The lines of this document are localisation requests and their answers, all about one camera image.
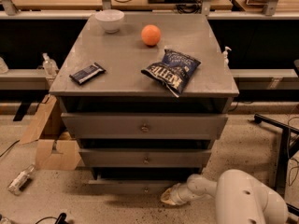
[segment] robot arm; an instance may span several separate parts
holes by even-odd
[[[224,172],[218,182],[191,175],[162,195],[162,202],[180,205],[214,197],[217,224],[283,224],[288,207],[279,194],[239,170]]]

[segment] orange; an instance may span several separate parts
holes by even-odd
[[[143,42],[148,46],[155,46],[160,41],[161,31],[155,25],[146,25],[141,32]]]

